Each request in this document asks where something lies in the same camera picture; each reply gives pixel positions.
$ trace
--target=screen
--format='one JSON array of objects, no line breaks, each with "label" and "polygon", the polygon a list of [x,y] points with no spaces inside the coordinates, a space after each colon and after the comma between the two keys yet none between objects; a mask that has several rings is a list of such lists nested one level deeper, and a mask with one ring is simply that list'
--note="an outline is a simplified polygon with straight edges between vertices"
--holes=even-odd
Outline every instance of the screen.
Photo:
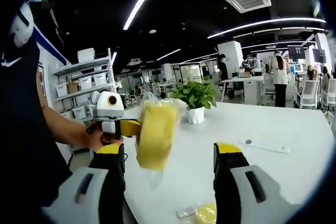
[{"label": "screen", "polygon": [[300,71],[300,72],[302,72],[302,65],[300,65],[300,64],[295,64],[295,65],[294,65],[294,68],[295,68],[295,71]]},{"label": "screen", "polygon": [[293,61],[297,61],[297,59],[306,58],[303,46],[289,46],[288,54],[289,54],[289,57],[293,59]]},{"label": "screen", "polygon": [[313,49],[313,54],[315,62],[327,63],[327,60],[325,59],[326,53],[323,49]]}]

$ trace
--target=cardboard box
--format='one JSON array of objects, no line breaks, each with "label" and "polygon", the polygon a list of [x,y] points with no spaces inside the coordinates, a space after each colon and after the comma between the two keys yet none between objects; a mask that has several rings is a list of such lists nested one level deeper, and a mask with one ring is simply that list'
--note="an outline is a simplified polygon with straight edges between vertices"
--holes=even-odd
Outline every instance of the cardboard box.
[{"label": "cardboard box", "polygon": [[69,94],[75,93],[79,91],[78,85],[75,82],[68,83],[68,91]]}]

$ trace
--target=black pants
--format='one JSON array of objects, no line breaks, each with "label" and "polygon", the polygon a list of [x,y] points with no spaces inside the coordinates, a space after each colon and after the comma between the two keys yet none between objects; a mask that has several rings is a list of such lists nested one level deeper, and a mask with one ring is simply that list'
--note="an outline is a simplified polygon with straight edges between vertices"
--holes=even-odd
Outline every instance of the black pants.
[{"label": "black pants", "polygon": [[275,107],[286,106],[286,84],[274,84],[275,86]]}]

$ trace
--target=white flower pot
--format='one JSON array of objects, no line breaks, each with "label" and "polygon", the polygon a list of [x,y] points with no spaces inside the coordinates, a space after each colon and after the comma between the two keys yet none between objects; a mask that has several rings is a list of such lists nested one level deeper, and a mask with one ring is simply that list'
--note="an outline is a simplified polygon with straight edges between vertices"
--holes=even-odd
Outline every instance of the white flower pot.
[{"label": "white flower pot", "polygon": [[202,123],[204,121],[204,107],[186,110],[186,116],[188,118],[189,123]]}]

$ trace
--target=yellow object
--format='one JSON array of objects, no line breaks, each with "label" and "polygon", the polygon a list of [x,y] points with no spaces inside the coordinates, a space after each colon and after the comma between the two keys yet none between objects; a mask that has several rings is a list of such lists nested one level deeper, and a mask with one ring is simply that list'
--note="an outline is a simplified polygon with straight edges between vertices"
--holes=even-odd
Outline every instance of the yellow object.
[{"label": "yellow object", "polygon": [[118,154],[119,153],[119,147],[120,147],[120,145],[121,145],[121,143],[105,145],[102,148],[100,148],[97,151],[97,153],[101,153],[101,154]]},{"label": "yellow object", "polygon": [[171,105],[145,104],[136,155],[142,168],[163,169],[172,146],[176,114],[176,108]]},{"label": "yellow object", "polygon": [[216,205],[211,203],[199,207],[197,213],[194,215],[195,224],[215,224],[217,219]]},{"label": "yellow object", "polygon": [[119,120],[120,135],[122,136],[139,136],[142,124],[137,120]]},{"label": "yellow object", "polygon": [[231,144],[216,143],[218,146],[219,153],[236,153],[242,152],[239,148]]}]

